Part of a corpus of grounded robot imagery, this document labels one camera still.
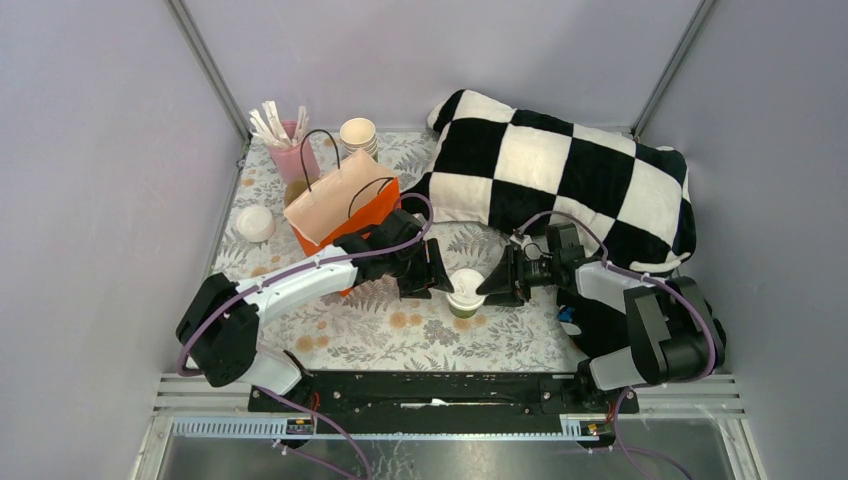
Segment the white plastic cup lid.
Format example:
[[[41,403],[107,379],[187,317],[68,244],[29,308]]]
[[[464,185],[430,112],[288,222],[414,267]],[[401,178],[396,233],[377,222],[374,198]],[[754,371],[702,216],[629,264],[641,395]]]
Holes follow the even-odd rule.
[[[448,293],[447,298],[453,297],[464,302],[485,301],[485,296],[476,292],[484,282],[483,275],[476,270],[469,268],[457,270],[451,274],[450,280],[454,286],[454,292]]]

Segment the brown cardboard cup carrier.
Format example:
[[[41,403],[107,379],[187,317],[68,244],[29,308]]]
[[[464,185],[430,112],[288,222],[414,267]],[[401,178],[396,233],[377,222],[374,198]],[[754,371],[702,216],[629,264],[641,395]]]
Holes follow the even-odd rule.
[[[285,188],[284,205],[289,206],[296,201],[309,188],[308,182],[305,179],[292,181]]]

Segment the orange paper bag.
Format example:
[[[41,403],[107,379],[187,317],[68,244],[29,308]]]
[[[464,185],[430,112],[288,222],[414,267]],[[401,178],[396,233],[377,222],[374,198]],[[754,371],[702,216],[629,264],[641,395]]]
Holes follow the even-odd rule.
[[[341,236],[382,223],[400,197],[395,172],[365,150],[345,157],[336,150],[335,163],[315,180],[306,177],[306,190],[283,210],[306,255],[306,267],[318,268]]]

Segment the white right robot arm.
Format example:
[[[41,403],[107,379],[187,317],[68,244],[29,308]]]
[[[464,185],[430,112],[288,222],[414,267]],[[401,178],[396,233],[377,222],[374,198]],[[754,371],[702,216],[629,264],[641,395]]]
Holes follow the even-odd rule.
[[[721,325],[692,279],[587,258],[573,224],[549,226],[545,237],[548,250],[536,259],[516,244],[505,247],[476,292],[488,305],[518,307],[533,288],[557,287],[560,323],[588,357],[573,386],[583,410],[601,410],[613,390],[693,381],[722,365]]]

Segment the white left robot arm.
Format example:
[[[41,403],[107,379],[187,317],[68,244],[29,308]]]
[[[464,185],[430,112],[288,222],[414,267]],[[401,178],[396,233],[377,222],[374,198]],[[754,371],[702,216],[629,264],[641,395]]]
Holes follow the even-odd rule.
[[[453,292],[437,240],[425,237],[429,228],[394,210],[381,223],[344,234],[287,268],[241,281],[223,273],[207,277],[176,329],[182,346],[178,374],[202,376],[215,388],[246,383],[270,391],[285,410],[301,409],[311,388],[305,371],[290,354],[260,352],[264,325],[315,299],[385,276],[395,279],[402,298]]]

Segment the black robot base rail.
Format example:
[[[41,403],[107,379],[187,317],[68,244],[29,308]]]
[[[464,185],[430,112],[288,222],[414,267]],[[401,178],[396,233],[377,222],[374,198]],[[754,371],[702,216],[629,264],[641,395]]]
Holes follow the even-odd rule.
[[[315,371],[286,399],[351,434],[558,434],[564,415],[606,419],[618,391],[570,374]]]

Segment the green paper coffee cup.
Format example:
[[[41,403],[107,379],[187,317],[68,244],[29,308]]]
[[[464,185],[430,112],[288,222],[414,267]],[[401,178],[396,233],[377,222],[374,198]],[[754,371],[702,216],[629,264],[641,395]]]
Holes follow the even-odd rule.
[[[459,319],[473,317],[484,304],[484,300],[464,302],[453,297],[448,297],[447,300],[450,312],[454,317]]]

